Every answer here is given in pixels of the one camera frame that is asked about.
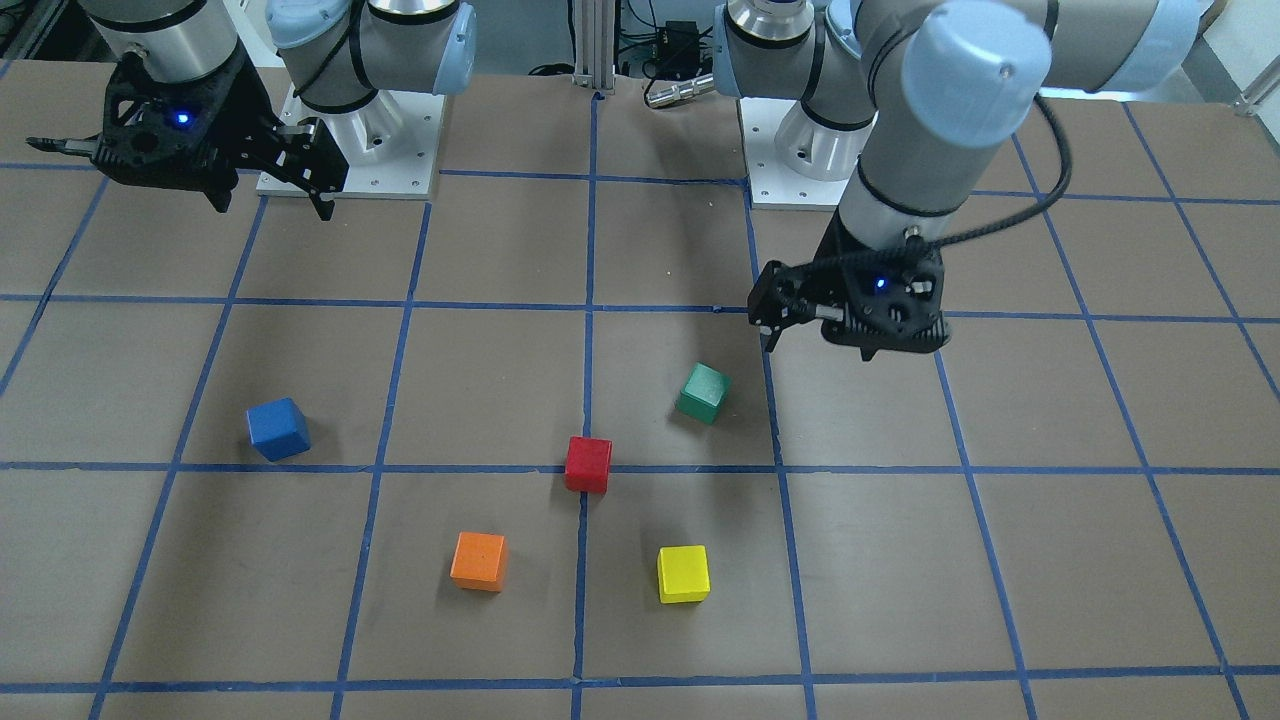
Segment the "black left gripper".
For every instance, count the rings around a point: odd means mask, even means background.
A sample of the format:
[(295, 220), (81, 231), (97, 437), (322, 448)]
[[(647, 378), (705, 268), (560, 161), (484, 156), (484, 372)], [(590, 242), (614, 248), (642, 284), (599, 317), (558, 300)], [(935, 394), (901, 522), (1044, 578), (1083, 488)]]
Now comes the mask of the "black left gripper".
[[(945, 265), (913, 228), (895, 246), (874, 252), (832, 217), (820, 241), (820, 259), (849, 258), (822, 279), (832, 286), (826, 304), (803, 293), (806, 273), (769, 260), (748, 295), (748, 320), (772, 354), (783, 331), (823, 320), (831, 345), (858, 348), (870, 361), (879, 351), (933, 354), (952, 338), (941, 309)], [(841, 320), (841, 309), (845, 310)]]

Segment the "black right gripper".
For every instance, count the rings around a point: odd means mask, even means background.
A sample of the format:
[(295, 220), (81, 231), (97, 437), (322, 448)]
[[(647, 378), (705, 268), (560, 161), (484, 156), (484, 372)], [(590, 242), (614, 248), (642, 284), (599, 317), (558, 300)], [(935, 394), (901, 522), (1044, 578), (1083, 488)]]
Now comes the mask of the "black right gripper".
[(250, 55), (234, 50), (204, 78), (164, 83), (128, 53), (106, 87), (102, 129), (91, 138), (27, 137), (36, 151), (92, 159), (120, 184), (202, 193), (225, 211), (241, 169), (303, 191), (329, 222), (349, 163), (321, 118), (279, 124)]

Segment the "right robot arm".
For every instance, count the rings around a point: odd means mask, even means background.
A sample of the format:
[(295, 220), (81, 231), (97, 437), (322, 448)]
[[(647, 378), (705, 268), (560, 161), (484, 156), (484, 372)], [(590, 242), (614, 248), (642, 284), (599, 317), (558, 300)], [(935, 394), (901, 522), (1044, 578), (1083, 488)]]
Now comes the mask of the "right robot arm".
[(270, 1), (270, 40), (307, 114), (288, 120), (220, 1), (86, 1), (116, 54), (101, 128), (29, 137), (87, 159), (119, 184), (201, 193), (219, 213), (241, 172), (296, 187), (323, 220), (351, 167), (404, 131), (393, 94), (451, 96), (470, 85), (477, 14), (466, 1)]

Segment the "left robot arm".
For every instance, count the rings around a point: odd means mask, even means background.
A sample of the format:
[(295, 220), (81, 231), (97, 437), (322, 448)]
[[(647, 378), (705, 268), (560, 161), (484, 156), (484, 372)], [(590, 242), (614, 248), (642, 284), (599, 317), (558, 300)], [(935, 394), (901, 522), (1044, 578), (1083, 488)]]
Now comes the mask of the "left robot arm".
[[(794, 100), (863, 141), (815, 256), (767, 263), (748, 318), (768, 348), (819, 322), (827, 342), (864, 360), (943, 347), (943, 249), (1019, 225), (1066, 192), (1073, 156), (1042, 88), (1151, 88), (1201, 22), (1196, 1), (730, 1), (716, 14), (721, 94)], [(1011, 217), (948, 233), (1032, 109), (1059, 149), (1055, 186)]]

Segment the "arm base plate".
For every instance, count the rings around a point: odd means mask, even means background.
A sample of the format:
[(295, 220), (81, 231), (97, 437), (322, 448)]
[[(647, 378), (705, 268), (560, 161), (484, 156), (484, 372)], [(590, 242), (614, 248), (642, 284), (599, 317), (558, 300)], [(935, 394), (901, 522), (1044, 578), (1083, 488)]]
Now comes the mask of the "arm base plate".
[(874, 127), (829, 128), (799, 100), (742, 97), (739, 115), (751, 202), (774, 210), (836, 208)]
[(320, 115), (349, 164), (339, 199), (428, 201), (434, 190), (447, 96), (381, 91), (365, 108)]

